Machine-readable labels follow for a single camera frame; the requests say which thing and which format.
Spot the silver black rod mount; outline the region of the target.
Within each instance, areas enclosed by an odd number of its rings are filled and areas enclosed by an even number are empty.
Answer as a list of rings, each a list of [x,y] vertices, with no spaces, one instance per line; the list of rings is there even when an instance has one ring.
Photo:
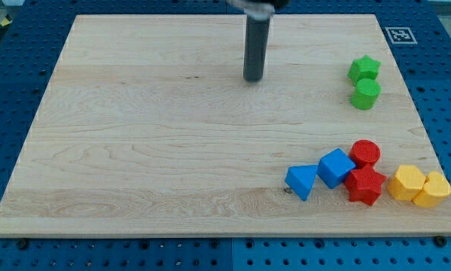
[[[290,0],[227,0],[227,3],[252,17],[271,17]]]

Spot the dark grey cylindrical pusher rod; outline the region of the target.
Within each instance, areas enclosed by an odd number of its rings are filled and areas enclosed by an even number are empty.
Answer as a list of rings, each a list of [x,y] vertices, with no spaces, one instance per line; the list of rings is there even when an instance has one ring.
[[[264,75],[270,18],[258,20],[246,17],[243,78],[248,82],[260,81]]]

